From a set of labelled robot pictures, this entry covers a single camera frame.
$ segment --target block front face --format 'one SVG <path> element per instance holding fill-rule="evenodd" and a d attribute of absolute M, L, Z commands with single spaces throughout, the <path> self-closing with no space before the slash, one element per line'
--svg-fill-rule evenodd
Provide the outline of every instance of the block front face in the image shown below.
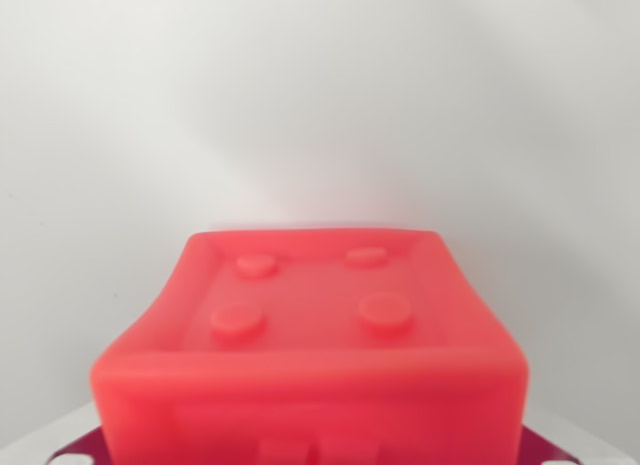
<path fill-rule="evenodd" d="M 116 465 L 512 465 L 526 380 L 440 238 L 384 229 L 196 235 L 92 371 Z"/>

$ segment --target block top surface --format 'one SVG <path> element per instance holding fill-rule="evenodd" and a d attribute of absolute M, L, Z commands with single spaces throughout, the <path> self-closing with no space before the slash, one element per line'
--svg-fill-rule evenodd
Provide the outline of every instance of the block top surface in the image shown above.
<path fill-rule="evenodd" d="M 194 235 L 104 358 L 164 378 L 179 369 L 246 380 L 268 367 L 311 380 L 341 368 L 468 369 L 519 353 L 437 234 L 329 229 Z"/>

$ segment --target small tab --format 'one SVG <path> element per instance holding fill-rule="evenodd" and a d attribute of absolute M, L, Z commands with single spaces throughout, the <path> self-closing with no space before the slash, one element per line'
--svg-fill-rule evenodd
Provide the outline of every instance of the small tab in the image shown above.
<path fill-rule="evenodd" d="M 413 307 L 397 293 L 375 293 L 365 297 L 358 306 L 362 324 L 372 333 L 397 334 L 409 328 Z"/>
<path fill-rule="evenodd" d="M 84 453 L 65 453 L 58 455 L 49 462 L 49 465 L 93 465 L 93 457 Z"/>
<path fill-rule="evenodd" d="M 310 449 L 305 442 L 263 440 L 257 465 L 307 465 Z"/>
<path fill-rule="evenodd" d="M 242 255 L 236 259 L 236 271 L 242 278 L 266 278 L 278 269 L 278 262 L 272 255 Z"/>
<path fill-rule="evenodd" d="M 347 265 L 357 268 L 376 267 L 387 262 L 388 252 L 383 247 L 361 247 L 349 250 L 345 256 Z"/>
<path fill-rule="evenodd" d="M 220 340 L 250 338 L 262 329 L 264 323 L 264 311 L 257 303 L 227 305 L 211 314 L 211 330 Z"/>
<path fill-rule="evenodd" d="M 324 439 L 318 444 L 318 465 L 375 465 L 379 448 L 372 440 Z"/>

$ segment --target raised circular stud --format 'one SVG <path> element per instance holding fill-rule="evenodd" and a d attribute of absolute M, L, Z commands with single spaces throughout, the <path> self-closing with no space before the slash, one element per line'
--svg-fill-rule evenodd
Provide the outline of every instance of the raised circular stud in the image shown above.
<path fill-rule="evenodd" d="M 242 255 L 236 259 L 236 271 L 243 278 L 265 278 L 278 269 L 278 261 L 272 255 Z"/>
<path fill-rule="evenodd" d="M 243 341 L 260 332 L 265 321 L 264 310 L 256 303 L 225 305 L 211 313 L 211 331 L 222 341 Z"/>
<path fill-rule="evenodd" d="M 345 261 L 347 265 L 356 268 L 376 267 L 385 264 L 388 255 L 384 247 L 360 247 L 349 250 Z"/>
<path fill-rule="evenodd" d="M 369 295 L 360 302 L 358 316 L 371 333 L 395 335 L 403 333 L 411 325 L 413 307 L 402 295 L 380 292 Z"/>

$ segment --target white wall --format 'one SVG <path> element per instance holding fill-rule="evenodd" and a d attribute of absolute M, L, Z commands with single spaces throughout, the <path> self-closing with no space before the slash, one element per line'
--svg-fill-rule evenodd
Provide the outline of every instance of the white wall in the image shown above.
<path fill-rule="evenodd" d="M 640 456 L 640 0 L 0 0 L 0 444 L 187 236 L 432 228 L 533 394 Z"/>

